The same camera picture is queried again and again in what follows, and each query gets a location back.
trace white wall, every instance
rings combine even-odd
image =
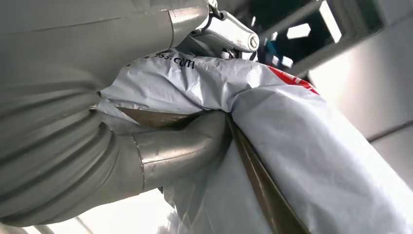
[[[310,72],[366,137],[413,119],[413,0],[377,1],[391,26]],[[413,127],[373,146],[413,188]]]
[[[413,119],[413,16],[313,69],[310,77],[366,137]]]

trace white protective cover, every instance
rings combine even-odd
[[[102,97],[100,111],[127,121],[115,106],[231,112],[312,234],[413,233],[412,192],[305,81],[247,60],[166,53],[125,66]],[[234,142],[164,189],[188,228],[177,233],[271,233]]]

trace plastic wrap fold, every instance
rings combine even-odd
[[[117,108],[231,113],[312,234],[413,233],[412,192],[305,81],[251,61],[166,53],[124,67],[102,97],[98,109],[125,121]],[[164,194],[191,233],[272,233],[234,142]]]

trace metal bracket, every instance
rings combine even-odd
[[[216,17],[216,14],[222,16],[222,19]],[[236,49],[247,53],[256,51],[260,44],[254,31],[247,28],[226,11],[213,11],[209,15],[206,27],[201,32],[192,34],[192,36],[211,47]]]

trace bright light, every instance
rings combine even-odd
[[[325,24],[327,25],[328,30],[330,31],[331,36],[333,37],[334,42],[337,43],[340,40],[342,34],[340,32],[340,29],[338,28],[336,20],[334,19],[333,13],[328,6],[328,3],[326,1],[323,1],[319,10]]]
[[[280,60],[279,60],[276,56],[273,56],[273,57],[272,57],[272,61],[271,61],[272,64],[274,64],[274,65],[277,66],[279,61],[280,61]]]
[[[253,27],[254,24],[255,24],[255,16],[252,18],[251,27]]]
[[[277,32],[273,33],[273,34],[271,35],[271,40],[277,39],[277,36],[278,36],[278,33],[277,33]]]
[[[283,56],[281,64],[288,67],[288,68],[291,68],[294,64],[294,61],[292,59],[290,59],[289,57]]]
[[[311,28],[308,23],[301,24],[301,25],[289,28],[287,32],[287,37],[288,39],[308,37],[308,35],[310,34],[310,31],[311,31]]]
[[[24,227],[23,228],[28,234],[41,234],[35,227]]]

